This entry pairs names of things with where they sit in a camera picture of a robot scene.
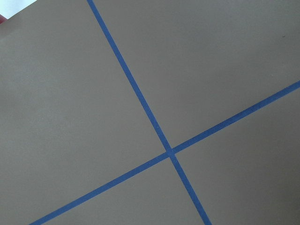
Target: gray floor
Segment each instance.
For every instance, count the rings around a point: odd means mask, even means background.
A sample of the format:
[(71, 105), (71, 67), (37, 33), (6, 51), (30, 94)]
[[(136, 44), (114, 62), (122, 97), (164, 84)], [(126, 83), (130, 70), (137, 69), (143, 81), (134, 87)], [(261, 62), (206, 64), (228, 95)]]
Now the gray floor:
[[(300, 80), (299, 1), (95, 0), (172, 147)], [(300, 223), (300, 90), (177, 154), (212, 224)], [(0, 25), (0, 224), (165, 150), (85, 0)], [(170, 160), (47, 224), (203, 224)]]

